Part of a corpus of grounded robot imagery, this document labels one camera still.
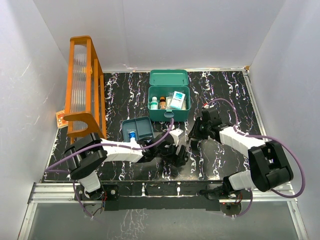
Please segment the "teal wipe packet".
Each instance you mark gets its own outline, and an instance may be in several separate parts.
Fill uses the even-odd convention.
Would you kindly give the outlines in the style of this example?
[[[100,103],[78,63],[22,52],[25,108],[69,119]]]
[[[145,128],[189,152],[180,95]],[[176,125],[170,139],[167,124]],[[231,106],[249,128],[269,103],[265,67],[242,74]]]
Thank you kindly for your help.
[[[183,107],[185,96],[186,95],[183,92],[175,91],[170,102],[170,107],[173,109],[181,110]]]

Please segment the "brown orange-cap bottle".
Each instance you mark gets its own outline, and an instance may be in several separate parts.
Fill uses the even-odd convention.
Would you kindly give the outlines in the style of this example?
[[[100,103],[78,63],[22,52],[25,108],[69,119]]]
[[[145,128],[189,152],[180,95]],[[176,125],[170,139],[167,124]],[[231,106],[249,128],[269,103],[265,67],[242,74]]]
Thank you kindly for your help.
[[[164,96],[160,97],[158,108],[160,110],[165,110],[167,108],[166,98]]]

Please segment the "white medicine bottle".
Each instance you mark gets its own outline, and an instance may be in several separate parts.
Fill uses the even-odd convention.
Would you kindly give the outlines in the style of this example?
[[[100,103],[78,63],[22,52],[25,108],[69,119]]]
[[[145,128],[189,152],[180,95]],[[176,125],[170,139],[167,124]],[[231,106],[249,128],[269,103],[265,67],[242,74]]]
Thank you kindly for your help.
[[[158,99],[157,99],[156,96],[153,96],[153,97],[151,98],[151,102],[150,102],[150,109],[151,109],[151,110],[157,110],[157,109],[158,109],[158,106],[159,106],[159,104],[158,104]]]

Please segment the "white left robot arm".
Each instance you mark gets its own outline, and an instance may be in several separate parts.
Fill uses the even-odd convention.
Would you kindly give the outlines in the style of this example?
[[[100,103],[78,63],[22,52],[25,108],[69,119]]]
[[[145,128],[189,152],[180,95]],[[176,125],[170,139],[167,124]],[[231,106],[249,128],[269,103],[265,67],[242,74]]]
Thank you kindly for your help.
[[[157,137],[146,136],[139,140],[129,137],[129,142],[116,142],[90,133],[71,144],[65,151],[70,178],[84,188],[83,193],[91,200],[98,200],[105,193],[96,169],[104,162],[148,163],[161,158],[176,168],[188,161],[187,147],[179,145],[175,133],[162,133]]]

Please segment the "dark teal tray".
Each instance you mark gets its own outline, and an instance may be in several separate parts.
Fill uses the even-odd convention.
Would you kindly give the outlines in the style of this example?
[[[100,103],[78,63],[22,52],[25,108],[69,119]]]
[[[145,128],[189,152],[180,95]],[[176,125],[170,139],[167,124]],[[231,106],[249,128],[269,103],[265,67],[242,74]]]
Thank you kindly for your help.
[[[124,142],[130,142],[130,132],[135,132],[135,139],[141,140],[146,137],[153,137],[153,127],[148,116],[131,118],[121,123]]]

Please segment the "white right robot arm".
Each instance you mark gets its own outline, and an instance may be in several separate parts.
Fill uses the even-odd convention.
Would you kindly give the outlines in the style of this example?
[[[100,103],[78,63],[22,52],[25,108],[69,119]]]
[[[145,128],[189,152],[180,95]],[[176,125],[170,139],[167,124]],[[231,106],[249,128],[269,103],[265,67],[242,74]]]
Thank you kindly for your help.
[[[223,123],[216,109],[205,109],[197,117],[188,134],[192,141],[212,139],[227,145],[248,159],[249,170],[233,173],[223,178],[222,184],[201,190],[202,195],[235,198],[244,189],[267,192],[290,182],[294,178],[292,168],[283,147],[275,140],[245,136],[230,124]]]

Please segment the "white blue bandage roll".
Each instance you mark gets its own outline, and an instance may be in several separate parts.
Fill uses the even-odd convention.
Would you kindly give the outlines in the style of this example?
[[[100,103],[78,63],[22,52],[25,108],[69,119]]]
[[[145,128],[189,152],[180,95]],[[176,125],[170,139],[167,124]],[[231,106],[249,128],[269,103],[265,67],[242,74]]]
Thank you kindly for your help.
[[[135,131],[130,131],[128,133],[129,135],[129,142],[130,143],[136,143],[137,142],[137,137],[136,137],[136,132]]]

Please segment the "teal medicine box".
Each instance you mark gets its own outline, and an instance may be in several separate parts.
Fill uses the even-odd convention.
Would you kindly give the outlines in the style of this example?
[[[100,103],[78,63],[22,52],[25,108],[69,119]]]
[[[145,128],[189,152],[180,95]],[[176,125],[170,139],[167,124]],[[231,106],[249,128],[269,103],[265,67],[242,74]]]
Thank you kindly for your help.
[[[185,122],[191,109],[188,73],[184,69],[155,69],[150,72],[148,114],[153,122]]]

